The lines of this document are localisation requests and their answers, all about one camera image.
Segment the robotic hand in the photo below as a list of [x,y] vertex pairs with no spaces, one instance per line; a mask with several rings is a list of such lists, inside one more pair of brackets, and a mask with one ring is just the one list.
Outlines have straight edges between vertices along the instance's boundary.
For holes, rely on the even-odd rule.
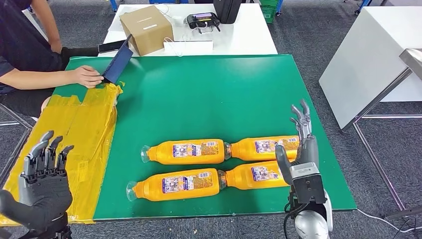
[[65,167],[73,145],[63,148],[55,164],[56,148],[63,137],[56,137],[48,146],[53,134],[44,134],[24,159],[18,179],[20,202],[10,192],[0,191],[0,214],[29,229],[21,239],[71,239],[66,210],[72,194]]
[[332,207],[319,173],[317,139],[312,135],[309,107],[301,100],[303,112],[292,106],[298,119],[290,118],[299,133],[299,148],[296,160],[290,163],[282,145],[276,146],[276,158],[284,180],[290,188],[288,213],[284,219],[284,234],[287,238],[286,222],[295,220],[296,232],[302,239],[329,239],[332,231]]

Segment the person's arm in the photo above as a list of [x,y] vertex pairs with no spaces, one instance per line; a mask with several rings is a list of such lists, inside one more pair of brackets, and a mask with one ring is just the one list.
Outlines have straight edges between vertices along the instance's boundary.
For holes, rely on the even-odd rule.
[[46,31],[51,50],[61,53],[62,43],[59,30],[47,0],[32,0],[31,6]]
[[20,90],[46,89],[74,83],[93,88],[103,79],[104,77],[90,66],[58,72],[19,71],[0,56],[0,83]]
[[33,72],[13,69],[0,77],[0,82],[19,90],[47,89],[72,84],[70,71]]

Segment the yellow tape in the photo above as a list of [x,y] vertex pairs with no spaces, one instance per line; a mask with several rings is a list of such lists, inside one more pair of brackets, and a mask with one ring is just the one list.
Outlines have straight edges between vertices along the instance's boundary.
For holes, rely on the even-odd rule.
[[[57,152],[64,146],[75,146],[66,164],[73,196],[67,211],[69,222],[94,223],[116,123],[115,102],[121,92],[120,86],[106,84],[102,89],[89,89],[82,103],[76,96],[53,95],[20,152],[4,189],[10,191],[16,200],[19,198],[17,179],[23,170],[24,157],[45,132],[54,130],[54,137],[64,137]],[[0,215],[0,225],[18,224]]]

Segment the green table surface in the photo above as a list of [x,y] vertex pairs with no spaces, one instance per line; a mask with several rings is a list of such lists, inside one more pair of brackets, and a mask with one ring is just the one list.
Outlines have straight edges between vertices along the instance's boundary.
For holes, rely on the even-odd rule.
[[[68,69],[91,65],[102,72],[110,61],[77,58]],[[356,209],[291,55],[137,57],[131,59],[119,81],[125,85],[118,97],[116,129],[94,220],[282,212],[288,202],[288,187],[228,187],[211,197],[163,202],[130,202],[125,188],[129,181],[154,174],[208,167],[231,170],[247,163],[232,158],[216,165],[162,165],[143,163],[139,152],[143,145],[168,140],[220,138],[234,143],[247,137],[297,134],[289,121],[293,116],[290,106],[300,106],[302,98],[311,108],[319,170],[332,207]],[[85,92],[79,85],[55,91],[80,99]]]

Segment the gray carpet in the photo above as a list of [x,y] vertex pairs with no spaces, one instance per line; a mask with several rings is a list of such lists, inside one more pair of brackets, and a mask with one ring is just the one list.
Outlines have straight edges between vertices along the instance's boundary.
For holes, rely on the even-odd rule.
[[[142,3],[131,0],[126,3]],[[101,43],[113,13],[107,1],[50,0],[64,45],[87,47]],[[285,0],[281,16],[269,25],[279,53],[293,54],[318,115],[325,128],[353,197],[361,210],[379,216],[396,210],[392,198],[370,162],[357,134],[351,129],[341,134],[318,84],[328,62],[355,20],[356,2],[342,0]],[[420,104],[381,104],[376,112],[420,113]],[[363,120],[360,125],[403,201],[422,204],[422,149],[418,129],[422,120]],[[0,167],[16,144],[19,127],[0,128]],[[72,225],[76,239],[100,238],[193,238],[255,239],[284,238],[283,215],[195,218],[179,220],[140,220]],[[422,226],[422,218],[416,218]],[[404,220],[393,222],[400,227]],[[404,229],[414,227],[415,218]],[[9,228],[17,234],[20,227]],[[333,239],[391,239],[395,230],[357,211],[334,214]],[[297,238],[289,223],[289,238]],[[416,233],[396,238],[417,239]]]

